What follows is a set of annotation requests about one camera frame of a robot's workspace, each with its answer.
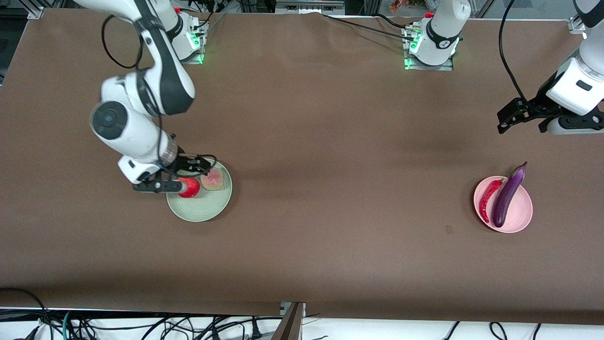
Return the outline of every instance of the fruit slice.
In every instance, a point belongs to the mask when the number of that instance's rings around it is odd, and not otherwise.
[[[222,186],[224,185],[222,170],[213,168],[207,176],[201,176],[201,185],[204,186],[206,190],[211,191],[222,189]]]

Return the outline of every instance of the red chili pepper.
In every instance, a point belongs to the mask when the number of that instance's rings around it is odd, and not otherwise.
[[[482,216],[483,220],[488,223],[489,217],[487,216],[487,202],[489,198],[493,196],[493,193],[497,191],[501,187],[503,180],[494,180],[487,187],[487,191],[484,193],[483,197],[480,199],[480,216]]]

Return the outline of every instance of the brown tablecloth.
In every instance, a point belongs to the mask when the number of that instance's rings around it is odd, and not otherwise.
[[[30,21],[0,88],[3,286],[50,307],[249,315],[307,301],[326,317],[604,323],[604,137],[497,133],[516,96],[498,21],[467,23],[447,73],[404,70],[400,40],[317,14],[226,15],[186,67],[194,105],[164,120],[233,175],[226,211],[188,223],[134,192],[90,130],[101,82],[126,72],[103,51],[103,18]],[[133,60],[134,29],[109,26],[111,52]],[[564,22],[527,21],[504,44],[532,96],[579,42]],[[493,232],[474,187],[524,161],[533,220]],[[0,304],[30,303],[12,298]]]

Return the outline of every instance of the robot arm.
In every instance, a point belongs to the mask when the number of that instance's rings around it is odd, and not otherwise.
[[[472,7],[467,0],[441,1],[434,17],[420,21],[420,37],[410,52],[427,65],[441,65],[455,52]]]
[[[499,111],[500,133],[533,119],[544,119],[541,132],[604,133],[604,114],[598,108],[604,99],[604,0],[574,0],[574,6],[588,28],[587,38],[535,98],[528,103],[516,98]]]
[[[153,67],[142,70],[137,67],[125,76],[103,82],[101,102],[91,114],[93,132],[103,143],[124,155],[118,165],[135,190],[183,190],[180,181],[163,180],[162,171],[204,174],[211,166],[199,155],[184,155],[173,138],[152,121],[152,117],[186,112],[195,97],[193,82],[182,67],[163,24],[165,21],[174,23],[176,12],[168,0],[77,2],[133,23],[154,61]]]

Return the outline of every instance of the purple eggplant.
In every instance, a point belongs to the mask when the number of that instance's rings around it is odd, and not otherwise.
[[[512,197],[514,197],[516,190],[518,190],[520,183],[524,179],[526,167],[527,162],[524,162],[524,164],[514,169],[495,200],[495,206],[493,207],[493,224],[497,228],[501,228],[503,223],[506,222],[507,208],[509,208]]]

